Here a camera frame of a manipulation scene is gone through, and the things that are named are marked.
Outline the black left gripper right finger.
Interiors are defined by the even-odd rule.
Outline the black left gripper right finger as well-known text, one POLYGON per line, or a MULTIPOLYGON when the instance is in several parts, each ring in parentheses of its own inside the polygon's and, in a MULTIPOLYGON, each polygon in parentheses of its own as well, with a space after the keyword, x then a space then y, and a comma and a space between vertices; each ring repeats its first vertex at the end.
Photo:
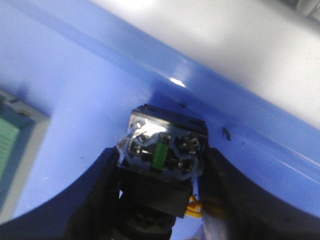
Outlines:
POLYGON ((208 240, 318 240, 320 219, 251 181, 216 148, 207 148, 199 180, 208 240))

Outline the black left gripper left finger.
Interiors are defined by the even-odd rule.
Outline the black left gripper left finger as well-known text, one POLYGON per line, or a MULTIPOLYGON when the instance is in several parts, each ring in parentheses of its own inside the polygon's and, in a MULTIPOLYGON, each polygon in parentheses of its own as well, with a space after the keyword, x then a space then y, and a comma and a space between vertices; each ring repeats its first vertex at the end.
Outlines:
POLYGON ((118 200, 118 151, 106 148, 75 182, 0 226, 2 240, 110 240, 118 200))

